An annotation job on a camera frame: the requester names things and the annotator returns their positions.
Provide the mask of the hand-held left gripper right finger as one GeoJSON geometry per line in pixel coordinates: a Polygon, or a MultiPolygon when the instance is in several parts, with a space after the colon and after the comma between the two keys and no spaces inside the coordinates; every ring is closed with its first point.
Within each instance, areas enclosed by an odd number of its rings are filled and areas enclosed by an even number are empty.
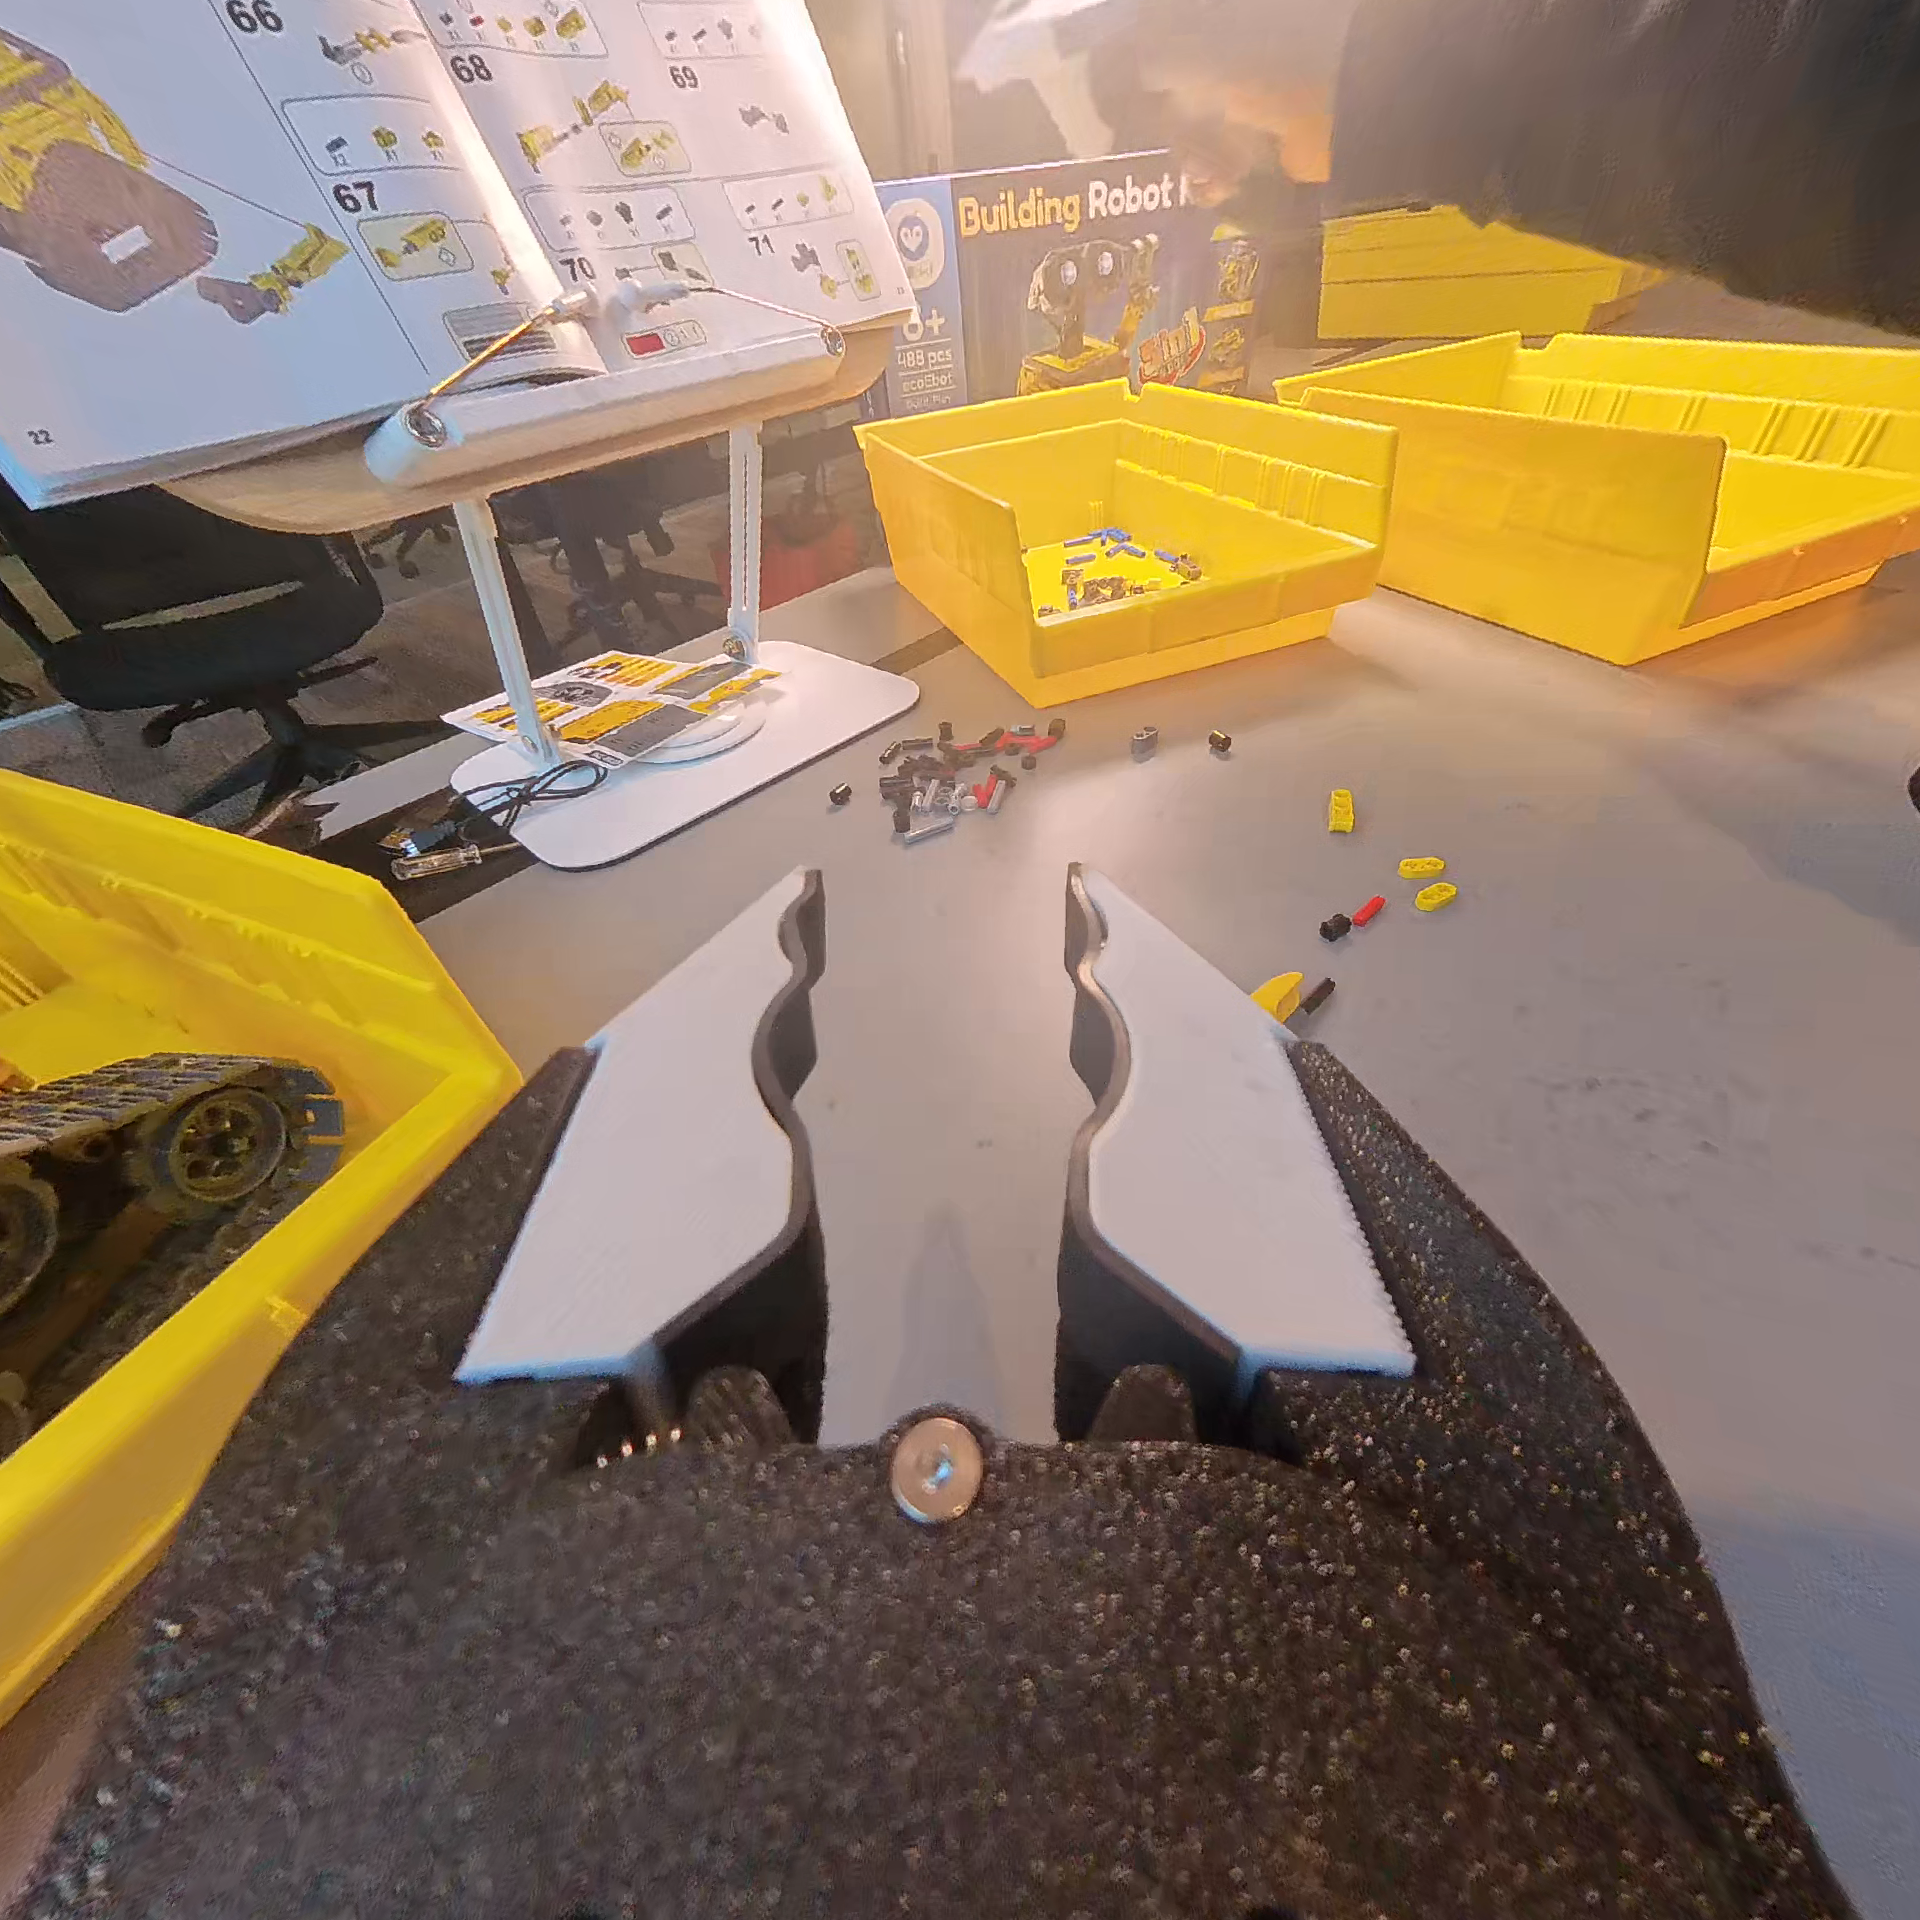
{"type": "Polygon", "coordinates": [[[1054,1425],[1092,1436],[1130,1370],[1241,1443],[1266,1378],[1403,1384],[1418,1349],[1298,1068],[1299,1042],[1111,876],[1071,862],[1054,1425]]]}

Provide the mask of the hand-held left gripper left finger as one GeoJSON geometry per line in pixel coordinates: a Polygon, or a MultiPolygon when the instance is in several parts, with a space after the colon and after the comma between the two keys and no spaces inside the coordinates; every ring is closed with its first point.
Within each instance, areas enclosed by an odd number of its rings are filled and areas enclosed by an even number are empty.
{"type": "Polygon", "coordinates": [[[827,1271],[797,1096],[824,970],[824,876],[796,867],[601,1025],[460,1385],[608,1385],[659,1432],[735,1370],[820,1437],[827,1271]]]}

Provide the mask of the person's right forearm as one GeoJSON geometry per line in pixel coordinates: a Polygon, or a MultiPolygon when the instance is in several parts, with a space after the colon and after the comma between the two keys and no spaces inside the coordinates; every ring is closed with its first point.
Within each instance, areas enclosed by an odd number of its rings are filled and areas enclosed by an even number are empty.
{"type": "Polygon", "coordinates": [[[1327,202],[1478,222],[1918,332],[1914,2],[1360,4],[1327,202]]]}

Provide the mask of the grey desk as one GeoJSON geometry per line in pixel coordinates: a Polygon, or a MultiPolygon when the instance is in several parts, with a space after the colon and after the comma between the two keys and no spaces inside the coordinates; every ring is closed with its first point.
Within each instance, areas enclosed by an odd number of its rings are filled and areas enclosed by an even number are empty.
{"type": "Polygon", "coordinates": [[[1331,975],[1309,1032],[1593,1339],[1829,1860],[1863,1914],[1916,1916],[1916,557],[1635,673],[1379,592],[1330,640],[1066,722],[1001,814],[926,847],[893,844],[861,742],[613,867],[499,859],[424,939],[527,1072],[824,873],[800,1110],[832,1440],[934,1400],[1051,1437],[1090,1105],[1071,862],[1241,990],[1331,975]],[[1458,899],[1418,912],[1407,856],[1458,899]]]}

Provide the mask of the person's right hand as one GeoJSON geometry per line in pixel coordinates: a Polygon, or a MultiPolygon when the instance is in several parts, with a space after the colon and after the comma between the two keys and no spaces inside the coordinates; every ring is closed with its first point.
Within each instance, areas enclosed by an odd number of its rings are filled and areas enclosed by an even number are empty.
{"type": "Polygon", "coordinates": [[[1330,179],[1347,26],[1343,11],[1213,11],[1145,45],[1137,85],[1202,203],[1225,203],[1270,171],[1308,186],[1330,179]]]}

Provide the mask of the yellow tracked brick robot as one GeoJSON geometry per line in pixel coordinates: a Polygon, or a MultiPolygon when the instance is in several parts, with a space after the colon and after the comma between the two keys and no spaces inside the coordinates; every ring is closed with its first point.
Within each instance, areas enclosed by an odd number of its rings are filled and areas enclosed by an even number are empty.
{"type": "Polygon", "coordinates": [[[1,1456],[338,1165],[311,1065],[160,1051],[6,1086],[1,1456]]]}

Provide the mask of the yellow black sticker sheet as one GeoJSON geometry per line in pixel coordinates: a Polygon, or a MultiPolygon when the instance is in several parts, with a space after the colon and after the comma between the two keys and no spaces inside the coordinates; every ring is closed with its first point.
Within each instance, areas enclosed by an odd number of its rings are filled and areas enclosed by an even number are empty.
{"type": "Polygon", "coordinates": [[[532,681],[550,750],[523,758],[535,769],[581,761],[618,771],[719,756],[762,728],[762,692],[779,679],[728,653],[685,662],[608,650],[532,681]]]}

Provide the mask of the white book stand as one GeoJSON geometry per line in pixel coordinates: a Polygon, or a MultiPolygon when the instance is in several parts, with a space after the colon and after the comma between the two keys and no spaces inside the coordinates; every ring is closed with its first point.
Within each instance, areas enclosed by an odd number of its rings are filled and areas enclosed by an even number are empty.
{"type": "Polygon", "coordinates": [[[917,703],[917,686],[899,673],[760,635],[762,424],[870,388],[912,308],[909,290],[883,295],[852,320],[829,320],[685,278],[581,285],[535,306],[494,347],[359,440],[332,435],[165,488],[211,513],[293,534],[355,531],[383,511],[451,511],[515,725],[514,737],[449,771],[448,786],[473,804],[494,788],[552,774],[565,760],[554,725],[537,716],[494,499],[725,431],[731,569],[725,621],[707,644],[731,651],[731,668],[766,668],[772,677],[750,687],[728,714],[716,711],[605,771],[591,790],[533,802],[508,827],[540,864],[591,872],[671,838],[917,703]],[[695,294],[754,308],[785,329],[690,359],[659,350],[629,368],[565,381],[475,383],[484,364],[535,329],[601,322],[624,335],[695,294]]]}

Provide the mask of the pile of black red pieces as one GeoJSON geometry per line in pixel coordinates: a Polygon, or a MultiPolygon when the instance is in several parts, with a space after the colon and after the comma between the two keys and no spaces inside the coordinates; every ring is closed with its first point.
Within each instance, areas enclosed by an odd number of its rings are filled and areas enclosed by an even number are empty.
{"type": "Polygon", "coordinates": [[[1061,716],[990,728],[959,737],[949,723],[934,735],[891,740],[876,758],[876,794],[889,838],[902,850],[923,846],[971,815],[994,817],[1021,780],[1031,777],[1068,735],[1061,716]]]}

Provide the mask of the heap of blue tan pieces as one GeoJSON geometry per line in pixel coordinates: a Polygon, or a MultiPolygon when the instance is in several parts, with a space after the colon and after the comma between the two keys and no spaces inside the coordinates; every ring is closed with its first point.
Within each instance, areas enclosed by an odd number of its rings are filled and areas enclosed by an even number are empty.
{"type": "Polygon", "coordinates": [[[1042,621],[1177,592],[1205,578],[1187,547],[1135,539],[1121,525],[1029,544],[1021,550],[1021,565],[1031,609],[1042,621]]]}

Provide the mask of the red crate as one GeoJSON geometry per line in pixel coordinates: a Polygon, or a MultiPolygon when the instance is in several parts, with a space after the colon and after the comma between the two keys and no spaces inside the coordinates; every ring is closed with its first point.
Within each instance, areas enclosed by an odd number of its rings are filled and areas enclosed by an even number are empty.
{"type": "Polygon", "coordinates": [[[824,468],[766,496],[760,522],[760,600],[775,608],[873,564],[882,552],[867,483],[835,481],[824,468]]]}

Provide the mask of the large black office chair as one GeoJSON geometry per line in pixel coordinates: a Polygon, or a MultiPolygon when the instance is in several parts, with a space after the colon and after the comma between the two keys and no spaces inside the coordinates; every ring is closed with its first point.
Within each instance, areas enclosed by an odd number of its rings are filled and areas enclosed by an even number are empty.
{"type": "Polygon", "coordinates": [[[3,587],[3,625],[50,687],[88,711],[153,711],[161,745],[223,711],[258,717],[284,758],[333,771],[386,728],[323,728],[301,692],[359,668],[386,611],[347,535],[269,531],[160,488],[32,508],[1,488],[3,550],[66,624],[54,635],[3,587]]]}

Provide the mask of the blue robot kit box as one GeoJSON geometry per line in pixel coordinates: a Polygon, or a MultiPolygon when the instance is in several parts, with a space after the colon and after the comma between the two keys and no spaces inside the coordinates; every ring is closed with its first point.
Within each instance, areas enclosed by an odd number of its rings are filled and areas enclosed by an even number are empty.
{"type": "Polygon", "coordinates": [[[916,308],[870,420],[1124,379],[1248,389],[1262,340],[1314,342],[1320,192],[1232,210],[1165,149],[877,186],[916,308]]]}

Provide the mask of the open building instruction booklet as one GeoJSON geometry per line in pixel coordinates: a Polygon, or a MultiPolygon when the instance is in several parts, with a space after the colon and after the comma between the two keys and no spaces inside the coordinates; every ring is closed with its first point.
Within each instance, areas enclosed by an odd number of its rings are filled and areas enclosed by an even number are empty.
{"type": "Polygon", "coordinates": [[[3,4],[27,505],[758,416],[913,310],[804,4],[3,4]]]}

